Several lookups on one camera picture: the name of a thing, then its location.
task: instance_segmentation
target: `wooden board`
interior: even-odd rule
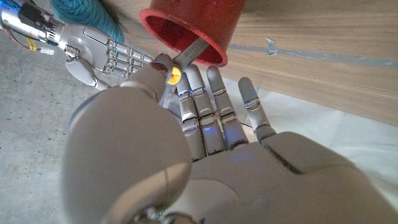
[[[107,0],[131,42],[176,55],[143,28],[149,1]],[[247,0],[231,44],[398,60],[398,1]],[[398,70],[245,50],[227,51],[222,75],[398,126]]]

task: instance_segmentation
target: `concrete floor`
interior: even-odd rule
[[[0,46],[0,223],[59,223],[69,118],[97,90],[67,72],[60,50],[25,50],[3,31]]]

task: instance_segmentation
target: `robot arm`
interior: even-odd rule
[[[258,142],[248,143],[215,67],[219,115],[189,65],[177,85],[181,129],[156,103],[176,64],[161,55],[75,113],[62,169],[70,223],[397,223],[352,163],[277,134],[248,78],[239,89]]]
[[[25,1],[0,1],[0,26],[7,33],[58,46],[67,55],[68,71],[84,84],[104,90],[108,86],[95,71],[128,78],[152,59],[144,53],[117,43],[90,26],[63,23],[53,14]]]

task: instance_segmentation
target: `red plastic cup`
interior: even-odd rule
[[[243,10],[245,0],[152,0],[140,13],[145,28],[176,52],[198,37],[210,46],[196,62],[222,67],[228,63],[226,49]]]

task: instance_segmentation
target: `wire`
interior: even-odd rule
[[[26,47],[25,45],[23,45],[23,44],[21,44],[15,37],[14,37],[14,35],[12,34],[12,32],[11,32],[11,30],[9,30],[8,28],[3,28],[5,31],[6,31],[6,33],[10,36],[10,38],[15,42],[15,43],[17,43],[18,45],[20,45],[21,47],[23,47],[23,48],[25,48],[25,49],[28,49],[28,50],[33,50],[33,51],[40,51],[41,49],[30,49],[29,47]]]

